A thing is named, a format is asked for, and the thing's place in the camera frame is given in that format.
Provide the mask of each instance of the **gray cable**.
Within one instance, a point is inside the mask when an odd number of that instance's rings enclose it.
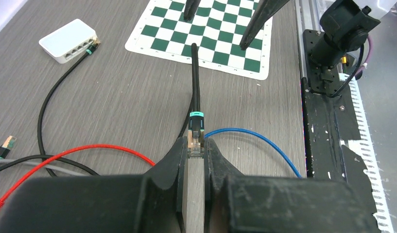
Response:
[[[15,159],[0,159],[0,164],[7,164],[7,163],[10,163],[12,161],[15,161]],[[31,165],[31,166],[36,166],[36,165],[40,164],[38,162],[30,162],[30,161],[25,161],[25,162],[22,162],[22,163],[23,164],[27,164],[27,165]],[[79,173],[79,172],[71,171],[71,170],[68,170],[68,169],[65,169],[65,168],[62,168],[62,167],[59,167],[59,166],[45,165],[44,167],[52,169],[52,170],[60,171],[60,172],[63,172],[63,173],[69,174],[69,175],[73,175],[73,176],[86,176],[86,174],[82,174],[82,173]]]

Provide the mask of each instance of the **white surface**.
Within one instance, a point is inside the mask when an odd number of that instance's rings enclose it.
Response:
[[[0,31],[26,2],[27,0],[0,0]]]
[[[371,12],[369,16],[381,19],[390,9],[397,3],[397,0],[354,0],[355,3],[362,9],[365,6],[370,7]]]
[[[348,75],[340,74],[341,80],[345,80],[347,77]],[[362,98],[356,80],[352,80],[350,82],[350,89],[362,139],[348,141],[348,147],[356,154],[361,156],[365,165],[367,166],[367,170],[364,172],[369,177],[373,189],[373,198],[377,208],[377,213],[375,213],[374,216],[377,219],[379,229],[384,231],[384,233],[393,233],[394,230],[390,219],[389,209],[387,207],[383,184],[381,182],[379,166],[377,163],[376,154],[374,153]]]
[[[57,62],[63,64],[85,51],[97,35],[79,19],[75,19],[39,40],[40,46]]]

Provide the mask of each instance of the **metal bracket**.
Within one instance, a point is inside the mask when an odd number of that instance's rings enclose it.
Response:
[[[341,86],[337,67],[320,67],[311,59],[311,51],[324,32],[305,30],[303,32],[306,57],[307,78],[311,92],[317,94],[334,94]]]

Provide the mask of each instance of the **chessboard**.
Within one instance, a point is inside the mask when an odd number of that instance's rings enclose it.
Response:
[[[186,0],[151,0],[125,44],[128,51],[191,63],[257,80],[268,76],[272,18],[247,50],[239,44],[259,0],[202,0],[193,20],[184,20]]]

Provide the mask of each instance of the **metal frame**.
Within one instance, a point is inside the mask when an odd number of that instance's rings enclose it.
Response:
[[[372,215],[377,209],[371,182],[363,172],[367,167],[361,156],[342,145],[345,140],[361,138],[350,88],[347,86],[343,94],[335,98],[311,92],[308,77],[313,73],[308,70],[308,46],[304,38],[309,32],[320,35],[320,16],[316,0],[296,0],[295,5],[307,175],[349,183]]]

